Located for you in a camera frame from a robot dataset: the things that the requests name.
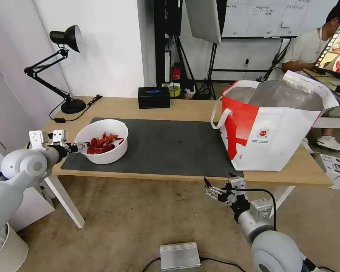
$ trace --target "black lamp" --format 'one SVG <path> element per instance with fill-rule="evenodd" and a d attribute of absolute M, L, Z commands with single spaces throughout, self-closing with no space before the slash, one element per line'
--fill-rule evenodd
<path fill-rule="evenodd" d="M 66 59 L 68 57 L 69 50 L 65 48 L 64 45 L 68 45 L 71 49 L 79 52 L 82 50 L 82 35 L 80 29 L 77 25 L 70 26 L 65 32 L 62 31 L 51 31 L 50 39 L 52 42 L 56 43 L 60 50 L 55 54 L 43 59 L 42 61 L 34 64 L 33 66 L 25 68 L 25 74 L 29 77 L 35 79 L 37 82 L 40 82 L 45 87 L 49 88 L 56 94 L 60 95 L 65 99 L 65 102 L 61 105 L 61 110 L 63 113 L 78 113 L 81 112 L 86 108 L 86 103 L 80 99 L 73 99 L 70 97 L 70 94 L 60 90 L 50 83 L 46 82 L 42 78 L 38 76 L 38 73 L 42 72 L 43 70 L 57 64 L 58 62 Z M 62 57 L 58 60 L 50 64 L 40 65 L 45 61 L 55 57 L 56 55 L 61 55 Z"/>

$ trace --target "black desk mat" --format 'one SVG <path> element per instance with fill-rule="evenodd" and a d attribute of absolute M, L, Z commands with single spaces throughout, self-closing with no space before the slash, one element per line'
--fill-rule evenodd
<path fill-rule="evenodd" d="M 103 119 L 94 118 L 91 123 Z M 99 165 L 77 153 L 69 155 L 61 168 L 208 177 L 229 177 L 231 172 L 243 177 L 242 171 L 234 170 L 219 130 L 209 122 L 117 120 L 124 122 L 129 131 L 128 149 L 122 158 Z"/>

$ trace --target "white sneaker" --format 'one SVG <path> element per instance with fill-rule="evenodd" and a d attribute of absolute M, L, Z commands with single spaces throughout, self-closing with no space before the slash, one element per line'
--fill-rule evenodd
<path fill-rule="evenodd" d="M 314 154 L 315 152 L 311 149 L 311 147 L 309 146 L 309 140 L 307 140 L 307 138 L 304 138 L 301 142 L 301 144 L 304 146 L 304 148 L 306 148 L 306 150 L 310 153 L 310 154 Z"/>
<path fill-rule="evenodd" d="M 334 136 L 323 135 L 317 139 L 316 143 L 321 147 L 326 147 L 332 150 L 340 151 L 340 143 L 337 142 Z"/>

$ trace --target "white shirt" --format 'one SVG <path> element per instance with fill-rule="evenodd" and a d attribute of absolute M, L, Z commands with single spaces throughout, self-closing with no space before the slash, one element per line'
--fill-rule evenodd
<path fill-rule="evenodd" d="M 281 68 L 286 62 L 314 63 L 325 48 L 328 40 L 321 39 L 322 28 L 303 33 L 291 40 L 284 58 L 276 65 Z M 284 72 L 274 69 L 269 80 L 281 79 Z"/>

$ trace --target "red food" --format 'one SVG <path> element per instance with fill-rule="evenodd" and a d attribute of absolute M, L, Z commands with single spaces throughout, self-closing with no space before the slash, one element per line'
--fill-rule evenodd
<path fill-rule="evenodd" d="M 118 135 L 113 135 L 109 134 L 107 135 L 106 133 L 103 134 L 101 139 L 98 138 L 93 138 L 90 141 L 87 154 L 102 154 L 108 151 L 111 151 L 114 149 L 116 146 L 113 144 L 115 140 L 122 140 L 121 142 L 124 141 L 123 138 L 118 138 Z"/>

